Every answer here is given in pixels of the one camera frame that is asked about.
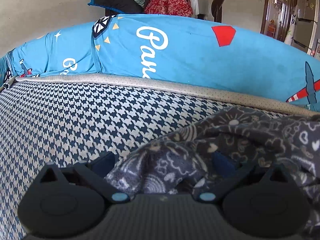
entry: houndstooth fabric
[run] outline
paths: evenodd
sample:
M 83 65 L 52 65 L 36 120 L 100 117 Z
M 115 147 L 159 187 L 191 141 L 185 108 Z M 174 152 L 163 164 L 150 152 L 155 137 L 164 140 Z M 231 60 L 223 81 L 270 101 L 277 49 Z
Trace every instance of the houndstooth fabric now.
M 232 104 L 100 84 L 18 82 L 0 93 L 0 240 L 23 237 L 17 206 L 41 167 L 122 158 Z M 282 114 L 266 112 L 271 118 Z

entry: red shape print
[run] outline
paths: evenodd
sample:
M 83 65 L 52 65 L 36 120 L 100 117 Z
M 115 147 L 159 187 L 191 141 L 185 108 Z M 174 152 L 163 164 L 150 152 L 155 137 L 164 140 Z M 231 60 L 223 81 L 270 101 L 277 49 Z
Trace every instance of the red shape print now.
M 231 44 L 236 30 L 232 26 L 215 26 L 211 27 L 217 37 L 219 47 Z

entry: wooden chair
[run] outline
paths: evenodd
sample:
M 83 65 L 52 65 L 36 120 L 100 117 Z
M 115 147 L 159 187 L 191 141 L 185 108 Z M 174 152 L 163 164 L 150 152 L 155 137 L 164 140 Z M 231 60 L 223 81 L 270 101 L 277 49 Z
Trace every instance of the wooden chair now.
M 214 17 L 214 21 L 221 23 L 222 22 L 222 4 L 224 0 L 213 0 L 211 4 L 211 13 Z

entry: doorway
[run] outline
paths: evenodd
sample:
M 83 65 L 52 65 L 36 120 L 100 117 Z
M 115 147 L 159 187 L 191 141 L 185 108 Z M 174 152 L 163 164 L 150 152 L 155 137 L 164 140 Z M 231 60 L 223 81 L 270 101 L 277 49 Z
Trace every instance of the doorway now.
M 265 0 L 260 33 L 284 42 L 297 0 Z

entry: red floral fabric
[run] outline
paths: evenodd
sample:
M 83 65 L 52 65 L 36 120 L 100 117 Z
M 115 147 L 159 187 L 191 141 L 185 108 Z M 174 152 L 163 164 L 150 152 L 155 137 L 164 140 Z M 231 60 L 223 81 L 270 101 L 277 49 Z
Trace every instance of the red floral fabric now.
M 191 17 L 192 8 L 190 0 L 150 0 L 144 12 Z

